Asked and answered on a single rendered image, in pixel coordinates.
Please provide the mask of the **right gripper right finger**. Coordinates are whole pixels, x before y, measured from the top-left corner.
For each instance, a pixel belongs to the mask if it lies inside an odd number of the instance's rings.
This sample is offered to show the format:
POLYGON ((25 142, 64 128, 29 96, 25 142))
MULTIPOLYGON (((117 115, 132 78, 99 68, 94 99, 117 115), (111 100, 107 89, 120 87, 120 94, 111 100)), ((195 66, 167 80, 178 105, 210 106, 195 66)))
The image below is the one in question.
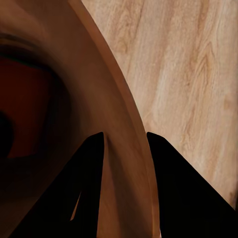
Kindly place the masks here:
POLYGON ((238 212, 164 137, 147 132, 158 183, 161 238, 238 238, 238 212))

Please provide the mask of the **trash can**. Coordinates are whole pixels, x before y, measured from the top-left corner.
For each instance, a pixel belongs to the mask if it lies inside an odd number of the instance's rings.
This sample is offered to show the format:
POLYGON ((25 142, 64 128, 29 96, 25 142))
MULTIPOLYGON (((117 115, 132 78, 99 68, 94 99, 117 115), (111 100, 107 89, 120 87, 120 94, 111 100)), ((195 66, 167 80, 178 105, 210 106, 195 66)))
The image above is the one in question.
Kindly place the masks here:
POLYGON ((54 85, 35 154, 0 162, 0 238, 11 235, 85 139, 99 132, 104 159, 96 238, 161 238, 148 137, 122 70, 83 2, 0 0, 2 55, 51 69, 54 85))

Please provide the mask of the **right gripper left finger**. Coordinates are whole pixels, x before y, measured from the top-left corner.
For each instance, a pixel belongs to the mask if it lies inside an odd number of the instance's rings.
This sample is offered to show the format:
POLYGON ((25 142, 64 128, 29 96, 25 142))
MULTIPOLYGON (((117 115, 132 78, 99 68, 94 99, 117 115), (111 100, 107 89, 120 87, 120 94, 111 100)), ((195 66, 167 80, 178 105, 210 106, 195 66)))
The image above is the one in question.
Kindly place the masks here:
POLYGON ((103 159, 99 132, 85 139, 8 238, 96 238, 103 159))

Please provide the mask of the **can of soda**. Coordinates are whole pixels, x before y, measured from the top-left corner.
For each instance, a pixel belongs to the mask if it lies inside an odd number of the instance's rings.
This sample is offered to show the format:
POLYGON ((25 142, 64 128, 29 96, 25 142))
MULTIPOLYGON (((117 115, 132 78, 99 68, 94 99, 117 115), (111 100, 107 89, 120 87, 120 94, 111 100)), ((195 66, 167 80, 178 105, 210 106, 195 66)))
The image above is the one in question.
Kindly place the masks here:
POLYGON ((50 71, 42 65, 2 55, 0 111, 13 132, 12 149, 2 163, 18 163, 35 154, 54 85, 50 71))
POLYGON ((12 127, 2 111, 0 111, 0 162, 7 158, 12 149, 12 127))

